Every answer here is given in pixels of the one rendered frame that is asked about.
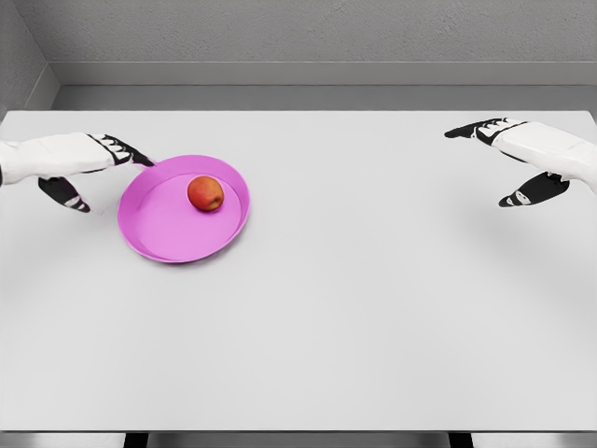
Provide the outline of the red apple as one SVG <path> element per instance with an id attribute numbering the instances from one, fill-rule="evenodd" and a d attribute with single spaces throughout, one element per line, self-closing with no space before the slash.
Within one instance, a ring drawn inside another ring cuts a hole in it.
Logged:
<path id="1" fill-rule="evenodd" d="M 201 175 L 188 183 L 187 198 L 196 209 L 202 212 L 213 212 L 223 204 L 225 193 L 215 178 Z"/>

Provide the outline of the pink round plate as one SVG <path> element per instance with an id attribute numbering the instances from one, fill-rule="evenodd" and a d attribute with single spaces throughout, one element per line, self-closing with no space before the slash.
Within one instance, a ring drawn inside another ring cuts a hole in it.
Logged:
<path id="1" fill-rule="evenodd" d="M 188 200 L 187 186 L 200 175 L 224 190 L 223 204 L 202 212 Z M 250 211 L 250 193 L 239 171 L 204 155 L 177 156 L 146 167 L 122 193 L 118 227 L 140 255 L 166 263 L 204 259 L 230 244 Z"/>

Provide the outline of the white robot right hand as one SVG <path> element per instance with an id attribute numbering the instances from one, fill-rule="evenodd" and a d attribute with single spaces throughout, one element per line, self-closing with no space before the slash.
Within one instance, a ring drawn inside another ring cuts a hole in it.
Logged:
<path id="1" fill-rule="evenodd" d="M 444 136 L 477 140 L 541 171 L 502 198 L 498 203 L 502 208 L 536 205 L 564 194 L 579 168 L 579 159 L 569 151 L 584 142 L 541 122 L 513 118 L 469 123 L 446 131 Z"/>

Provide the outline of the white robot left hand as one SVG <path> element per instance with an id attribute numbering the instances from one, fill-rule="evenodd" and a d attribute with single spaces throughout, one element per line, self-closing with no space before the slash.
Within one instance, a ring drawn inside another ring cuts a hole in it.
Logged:
<path id="1" fill-rule="evenodd" d="M 134 163 L 155 164 L 135 147 L 109 134 L 69 133 L 41 137 L 25 144 L 31 152 L 38 187 L 60 205 L 88 213 L 90 206 L 67 180 Z"/>

